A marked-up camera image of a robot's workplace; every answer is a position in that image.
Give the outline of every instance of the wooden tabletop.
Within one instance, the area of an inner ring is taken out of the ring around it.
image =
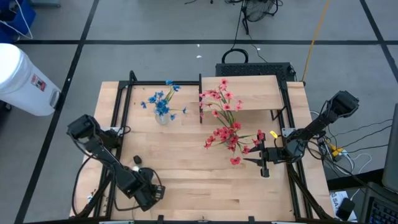
[[[103,82],[98,97],[95,118],[102,127],[111,123],[118,82]],[[290,104],[295,125],[305,127],[311,122],[305,90],[300,82],[288,83]],[[205,149],[205,139],[219,128],[211,116],[199,123],[198,86],[182,86],[174,94],[170,107],[181,110],[187,107],[187,114],[177,112],[177,118],[166,126],[159,126],[152,105],[142,109],[140,102],[148,99],[155,91],[167,91],[167,86],[133,86],[127,125],[131,133],[125,135],[121,163],[134,165],[133,156],[139,155],[144,167],[157,171],[166,186],[163,200],[143,212],[119,212],[113,207],[112,219],[156,220],[164,215],[165,220],[248,220],[254,216],[257,221],[294,220],[292,199],[285,165],[268,163],[270,177],[260,176],[260,167],[252,162],[242,161],[231,165],[232,152],[224,145]],[[123,103],[119,113],[121,119]],[[240,111],[238,121],[242,122],[240,134],[255,134],[258,129],[266,133],[266,145],[272,146],[269,131],[280,133],[278,121],[272,121],[269,111]],[[236,152],[235,156],[243,157]],[[258,153],[245,157],[258,158]],[[333,215],[326,178],[322,163],[309,154],[303,158],[303,166],[309,191],[327,213]],[[75,204],[80,211],[88,202],[87,196],[98,188],[102,165],[89,161],[82,170],[76,190]],[[300,211],[305,216],[302,195],[298,190]],[[117,189],[116,200],[121,208],[134,205]]]

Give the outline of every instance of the clear vase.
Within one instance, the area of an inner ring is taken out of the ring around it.
[[[169,116],[167,114],[165,114],[165,115],[157,115],[157,114],[155,114],[155,120],[160,125],[166,125],[166,124],[169,123],[170,118],[169,118]]]

